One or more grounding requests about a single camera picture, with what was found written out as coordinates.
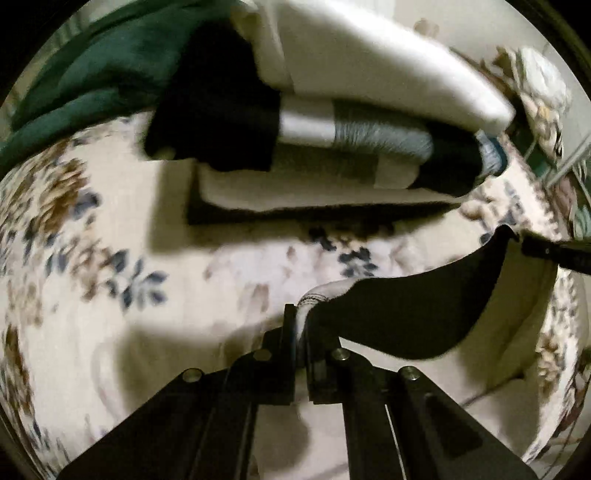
screw head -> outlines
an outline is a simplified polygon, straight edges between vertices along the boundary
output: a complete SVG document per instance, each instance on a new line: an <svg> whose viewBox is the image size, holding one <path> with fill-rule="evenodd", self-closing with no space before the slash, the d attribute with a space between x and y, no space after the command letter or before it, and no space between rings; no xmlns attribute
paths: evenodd
<svg viewBox="0 0 591 480"><path fill-rule="evenodd" d="M254 353L253 357L257 362L268 362L273 354L266 348L261 348Z"/></svg>
<svg viewBox="0 0 591 480"><path fill-rule="evenodd" d="M337 360L338 362L343 362L348 360L351 356L351 352L349 352L346 348L336 348L331 353L332 358Z"/></svg>
<svg viewBox="0 0 591 480"><path fill-rule="evenodd" d="M187 368L183 372L183 380L186 383L198 382L199 380L201 380L202 376L203 376L203 372L201 372L201 370L199 370L198 368Z"/></svg>
<svg viewBox="0 0 591 480"><path fill-rule="evenodd" d="M415 367L403 367L400 370L402 376L410 381L418 380L421 377L421 372Z"/></svg>

white cloth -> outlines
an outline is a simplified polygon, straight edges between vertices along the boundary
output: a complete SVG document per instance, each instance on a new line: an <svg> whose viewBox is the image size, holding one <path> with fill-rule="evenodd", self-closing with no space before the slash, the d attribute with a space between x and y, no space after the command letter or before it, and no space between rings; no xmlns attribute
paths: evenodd
<svg viewBox="0 0 591 480"><path fill-rule="evenodd" d="M298 95L346 98L498 135L514 110L445 46L333 0L249 0L235 15L259 77Z"/></svg>

green fabric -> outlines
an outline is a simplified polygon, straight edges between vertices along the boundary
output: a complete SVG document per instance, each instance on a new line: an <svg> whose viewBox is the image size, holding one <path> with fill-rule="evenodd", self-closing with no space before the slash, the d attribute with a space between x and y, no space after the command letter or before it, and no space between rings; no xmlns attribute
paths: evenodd
<svg viewBox="0 0 591 480"><path fill-rule="evenodd" d="M157 104L183 47L232 0L138 0L92 24L44 66L12 119L0 178L91 124Z"/></svg>

